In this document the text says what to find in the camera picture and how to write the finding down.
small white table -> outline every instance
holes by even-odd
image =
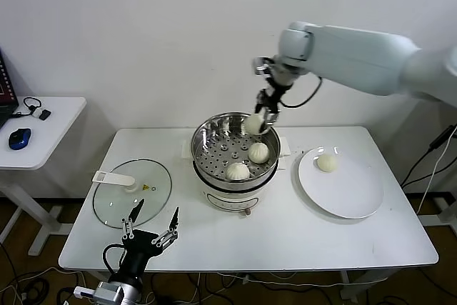
[[[438,254],[414,214],[387,163],[367,130],[361,127],[278,128],[291,155],[287,170],[277,171],[250,216],[215,209],[201,194],[204,187],[191,161],[181,158],[181,142],[193,129],[122,129],[101,165],[147,158],[170,172],[173,189],[164,209],[140,225],[161,233],[179,206],[179,238],[164,254],[149,260],[146,271],[346,271],[374,269],[358,282],[391,275],[406,266],[434,264]],[[377,170],[385,196],[381,208],[366,219],[340,219],[317,207],[298,183],[297,168],[304,152],[321,145],[356,151]],[[101,255],[121,242],[121,230],[103,225],[95,216],[93,184],[59,257],[66,269],[105,271]],[[121,249],[108,260],[117,268]],[[345,299],[371,284],[347,286]]]
[[[24,210],[42,225],[29,249],[29,255],[33,256],[40,254],[49,235],[68,235],[73,224],[60,224],[56,218],[62,206],[53,206],[51,211],[47,212],[22,187],[11,180],[8,171],[35,170],[42,167],[86,105],[85,98],[81,97],[37,96],[36,98],[41,100],[43,108],[51,111],[51,115],[45,121],[25,116],[9,119],[0,128],[0,171],[2,171],[0,191],[18,206],[0,234],[0,242],[8,236],[21,210]],[[18,97],[20,105],[16,111],[27,114],[29,110],[24,106],[23,99]],[[14,151],[8,146],[8,138],[18,128],[30,128],[31,138],[28,146]]]

steamed bun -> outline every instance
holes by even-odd
[[[249,177],[249,168],[241,162],[235,162],[227,167],[226,177],[229,180],[244,180]]]
[[[326,173],[331,173],[338,168],[338,161],[334,155],[322,154],[317,159],[317,167]]]
[[[252,114],[244,120],[244,128],[248,134],[259,135],[262,123],[263,117],[261,114]]]
[[[254,143],[249,147],[248,157],[255,164],[263,164],[268,161],[270,151],[265,143]]]

stainless steel steamer basket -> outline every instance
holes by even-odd
[[[192,157],[198,173],[210,185],[229,193],[245,193],[268,180],[276,170],[281,143],[271,128],[263,135],[250,135],[244,128],[249,114],[228,112],[211,117],[195,130],[191,141]],[[264,164],[255,164],[248,158],[249,147],[265,143],[270,158]],[[226,168],[234,162],[242,162],[249,168],[250,177],[245,180],[226,179]]]

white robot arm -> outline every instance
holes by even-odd
[[[254,72],[269,87],[258,95],[266,125],[278,102],[308,72],[370,94],[428,94],[457,107],[457,47],[426,51],[394,34],[295,22],[279,39],[278,55],[255,58]]]

computer mouse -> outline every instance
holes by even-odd
[[[19,150],[29,144],[29,139],[31,136],[31,129],[17,129],[15,132],[9,135],[8,145],[13,150]]]

